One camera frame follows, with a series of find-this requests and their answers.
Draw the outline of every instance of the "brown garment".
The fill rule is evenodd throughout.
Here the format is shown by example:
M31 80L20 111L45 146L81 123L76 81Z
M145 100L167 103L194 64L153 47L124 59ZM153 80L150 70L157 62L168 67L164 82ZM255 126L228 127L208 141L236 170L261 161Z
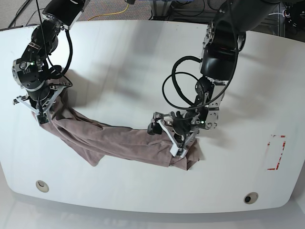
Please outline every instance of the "brown garment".
M64 90L52 107L51 122L42 128L63 140L92 166L105 155L184 170L199 161L196 141L185 158L172 157L172 143L165 133L151 136L146 130L102 124L68 107L67 101Z

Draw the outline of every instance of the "white tabletop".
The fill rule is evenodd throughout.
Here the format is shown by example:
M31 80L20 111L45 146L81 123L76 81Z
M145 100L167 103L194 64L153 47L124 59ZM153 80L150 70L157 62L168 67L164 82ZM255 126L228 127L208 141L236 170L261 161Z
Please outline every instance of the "white tabletop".
M69 89L74 108L110 125L147 128L154 112L173 110L163 99L163 80L179 58L200 56L205 29L161 21L76 23L67 73L74 83ZM12 105L16 96L26 93L13 80L12 62L21 57L32 31L33 27L0 32L0 162L13 191L94 208L166 213L275 208L290 198L305 159L303 43L248 32L218 127L201 131L202 160L189 171L110 156L92 167L41 129L27 108ZM52 62L65 66L68 54L62 32ZM193 62L178 70L201 77ZM186 96L195 98L195 81L177 78ZM171 82L166 93L185 106ZM37 180L45 181L50 191L38 191ZM259 198L247 205L244 197L251 192Z

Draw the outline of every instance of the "silver metal part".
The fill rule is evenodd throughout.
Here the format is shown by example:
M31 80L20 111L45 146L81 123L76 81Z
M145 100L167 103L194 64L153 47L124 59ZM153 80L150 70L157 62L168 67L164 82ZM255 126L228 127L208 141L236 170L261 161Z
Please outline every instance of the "silver metal part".
M27 67L27 63L25 61L22 61L20 64L19 64L19 67L22 69L22 70L25 70L26 67Z
M239 35L237 39L238 51L243 50L245 42L246 42L246 34L244 34L243 36Z
M79 12L79 13L77 14L77 16L74 18L73 22L71 23L71 25L65 25L65 24L63 24L63 27L64 27L65 29L67 29L67 30L70 30L70 29L72 28L72 26L74 25L74 23L75 23L75 22L78 20L78 18L81 16L81 14L82 14L82 11Z
M171 1L150 1L152 15L153 16L166 16L168 15L168 9L171 5Z
M185 155L188 152L188 145L195 139L196 135L198 134L198 129L195 129L194 132L192 132L185 140L184 142L184 146L183 148L179 147L179 143L176 141L176 139L172 136L171 131L166 127L165 125L165 121L162 119L159 119L157 121L162 130L168 135L169 139L171 140L171 142L173 143L172 148L170 149L170 153L172 154L172 156L177 156L177 154L180 152L180 157L184 158Z
M37 50L39 50L41 48L39 45L35 44L34 42L30 42L29 46L31 46L31 47L33 47L34 49L37 49Z
M43 19L52 22L53 24L55 24L55 26L57 28L64 28L66 30L70 30L72 28L72 26L74 25L74 23L78 20L78 18L81 16L82 11L80 11L77 16L74 18L73 22L71 23L71 25L66 25L65 23L63 23L61 20L55 18L54 16L51 15L42 15Z
M13 105L19 103L19 101L17 99L22 100L22 101L27 101L29 99L29 96L28 95L18 96L16 99L13 100Z
M17 84L22 87L22 83L20 82L20 79L17 74L17 72L21 71L21 69L19 67L19 64L16 64L16 62L17 60L14 60L13 62L13 67L12 67L13 77L14 80L17 82Z
M213 82L214 90L211 99L215 98L219 93L224 89L224 82ZM219 115L219 106L224 97L224 94L216 99L214 102L208 105L208 114L204 123L203 128L206 130L215 129L217 127L218 115Z
M45 118L45 120L48 120L47 122L50 121L51 119L51 114L50 114L50 108L52 107L52 105L54 104L57 96L62 93L63 89L66 88L66 84L62 83L62 86L57 86L56 88L53 87L53 89L57 89L56 92L53 94L53 96L50 99L47 99L44 103L43 103L43 112L42 114L39 112L39 109L35 109L33 108L29 103L27 103L26 101L29 99L29 96L18 96L16 99L13 100L13 104L18 104L21 103L23 105L25 105L27 108L29 108L32 112L35 113L37 122L39 125L44 124L46 122L41 123L41 118Z
M215 36L215 26L214 26L214 22L211 21L208 24L208 27L206 29L206 34L204 37L203 47L202 47L202 52L201 52L201 59L203 59L205 47L207 46L207 44L210 44L213 42L214 36Z
M38 87L36 87L36 88L34 88L34 89L28 89L28 88L26 88L26 90L27 90L28 92L35 92L35 91L41 89L41 87L44 85L44 82L45 82L45 81L43 81Z
M220 92L224 89L225 87L225 84L222 83L222 84L214 84L214 90L213 90L213 94L212 94L212 97L211 99L214 99L217 95L220 94ZM220 102L222 101L224 97L224 93L222 96L220 96L218 99L216 99L214 102L212 102L211 104L209 104L209 109L211 108L219 108L220 106Z

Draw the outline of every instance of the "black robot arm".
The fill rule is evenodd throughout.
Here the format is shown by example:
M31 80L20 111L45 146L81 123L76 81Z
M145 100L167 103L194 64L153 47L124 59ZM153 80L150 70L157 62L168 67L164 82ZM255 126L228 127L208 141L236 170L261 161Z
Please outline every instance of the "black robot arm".
M13 104L22 103L29 107L36 114L40 125L49 122L49 109L59 93L72 86L69 80L61 85L49 84L48 80L65 77L73 54L69 29L89 2L90 0L52 0L44 9L44 21L32 33L31 42L22 57L13 62L14 79L28 93L26 96L17 97ZM49 68L48 56L57 48L57 36L62 30L66 32L70 48L68 63L62 69L49 61Z
M163 87L163 95L168 104L186 112L156 112L148 127L148 133L151 135L162 133L166 126L173 129L174 139L168 134L175 145L173 156L185 156L187 143L194 140L194 134L196 135L199 129L210 130L217 127L220 104L233 78L238 53L245 44L246 31L255 28L279 3L279 0L227 0L208 25L202 58L185 56L174 64L172 75L169 77L172 78L177 93L189 107L179 107L170 103ZM197 97L193 102L183 95L176 80L176 68L183 61L201 63L200 72L203 76L195 86ZM170 116L172 121L164 120L167 116Z

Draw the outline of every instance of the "cable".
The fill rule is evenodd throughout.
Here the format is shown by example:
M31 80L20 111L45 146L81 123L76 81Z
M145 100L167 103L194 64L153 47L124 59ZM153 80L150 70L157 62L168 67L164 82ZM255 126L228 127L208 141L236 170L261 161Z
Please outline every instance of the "cable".
M38 0L36 0L36 6L37 6L37 10L39 10ZM42 19L41 19L40 11L39 11L39 13L38 13L38 16L39 16L39 21L40 21L40 26L41 26L41 33L42 33L42 38L43 38L44 50L45 50L45 52L46 52L47 59L48 59L50 65L52 66L52 68L53 68L59 75L61 75L62 77L64 77L64 78L71 84L71 86L73 86L73 83L72 83L64 74L62 74L60 71L58 71L58 70L54 67L54 65L52 64L51 60L49 59L49 55L47 54L46 41L45 41L45 39L44 39L44 33L43 33L43 27L42 27Z
M218 11L218 9L215 9L211 6L211 0L208 0L208 7L210 7L210 9L212 10Z
M42 33L42 38L43 38L43 44L44 44L44 49L45 49L45 52L46 52L46 55L47 55L47 59L50 63L50 65L52 66L52 68L54 69L54 71L56 71L58 74L60 74L62 77L64 77L69 83L70 85L69 86L66 86L66 87L72 87L73 86L73 83L71 82L71 80L69 80L63 73L61 73L60 71L58 71L54 65L52 64L51 60L49 59L49 55L47 53L47 47L46 47L46 41L45 41L45 38L44 38L44 33L43 33L43 28L42 28L42 19L41 19L41 15L40 15L40 11L39 11L39 5L38 5L38 0L36 0L36 6L37 6L37 12L38 12L38 16L39 16L39 21L40 21L40 26L41 26L41 33ZM72 42L71 42L71 38L70 38L70 34L69 34L69 31L67 32L66 31L66 35L67 35L67 39L68 39L68 43L69 43L69 47L72 48ZM70 55L73 54L73 50L70 49L70 54L69 54L69 58L68 58L68 62L67 62L67 65L70 66L70 63L71 63L71 60L72 58L70 58ZM38 105L39 105L39 112L43 111L42 109L42 104L41 104L41 101L40 101L40 95L41 95L41 92L43 91L43 89L40 91L39 95L38 95Z
M32 14L32 16L30 17L30 19L28 20L28 22L25 24L25 26L27 26L30 22L30 20L32 19L32 17L34 16L34 14L37 12L38 10L35 10L35 12Z
M200 106L191 106L191 107L179 107L179 106L175 106L173 105L172 103L170 103L168 100L167 103L169 105L171 105L172 107L176 108L176 109L180 109L180 110L196 110L196 109L199 109L199 108L202 108L204 106L207 106L209 105L210 103L214 102L216 99L218 99L220 96L222 96L222 94L226 91L226 89L229 87L232 79L233 79L233 76L234 76L234 73L235 73L235 70L236 70L236 66L237 66L237 60L238 60L238 43L237 43L237 35L236 35L236 31L235 31L235 28L234 28L234 21L233 21L233 16L232 16L232 8L231 8L231 0L227 0L227 5L228 5L228 9L229 9L229 14L230 14L230 24L231 24L231 27L232 27L232 32L233 32L233 36L234 36L234 43L235 43L235 54L234 54L234 67L232 69L232 72L231 72L231 76L230 76L230 79L227 83L227 85L223 88L223 90L213 99L211 99L209 102L203 104L203 105L200 105Z
M192 74L190 74L190 73L186 73L186 72L177 72L177 73L175 73L175 74L176 74L176 75L178 75L178 74L186 74L186 75L189 75L189 76L193 77L193 78L198 82L198 79L196 78L196 76L194 76L194 75L192 75ZM164 97L164 99L166 100L166 102L167 102L169 105L174 106L174 105L167 99L167 97L166 97L166 95L165 95L165 92L164 92L165 84L166 84L166 82L168 81L168 79L171 78L171 77L172 77L172 75L169 75L169 76L164 80L164 82L163 82L163 84L162 84L162 94L163 94L163 97Z
M124 9L123 11L116 12L116 13L106 13L106 14L96 15L96 16L93 16L92 18L89 18L88 21L91 21L93 18L97 18L97 17L102 17L102 16L108 16L108 15L115 15L115 14L124 13L124 12L128 9L128 7L129 7L129 4L127 4L126 9Z
M283 18L286 18L286 16L289 16L288 14L286 14L286 12L287 12L287 10L283 10L282 13L269 13L268 16L279 14L279 15L282 15Z
M31 2L32 0L26 0L19 8L19 10L17 11L15 17L13 18L13 20L10 22L8 28L10 28L13 23L16 23L16 19L20 16L20 14L25 10L25 8L29 5L29 3Z
M185 17L196 17L196 16L202 14L202 13L204 12L204 10L205 10L205 2L204 2L204 0L203 0L203 10L202 10L200 13L196 14L196 15L185 15L185 14L179 13L179 12L177 12L177 11L174 11L174 12L177 13L177 14L180 14L180 15L182 15L182 16L185 16Z
M198 63L201 63L201 60L197 57L194 57L194 56L185 56L185 57L182 57L180 58L174 65L173 65L173 69L172 69L172 80L173 80L173 85L175 86L175 89L178 93L178 95L180 96L180 98L182 98L186 103L188 103L190 106L193 106L194 103L192 103L188 98L185 97L185 95L182 93L178 83L177 83L177 80L176 80L176 69L178 67L179 64L181 64L182 62L184 61L187 61L187 60L190 60L190 61L195 61L195 62L198 62Z
M66 74L67 70L70 67L70 64L72 62L72 56L73 56L73 45L72 45L72 40L71 40L71 37L70 37L69 30L66 30L66 36L67 36L67 40L68 40L68 44L69 44L69 57L68 57L68 61L67 61L66 67L61 72L64 75Z
M151 17L148 20L151 20L153 18L153 11L151 10Z

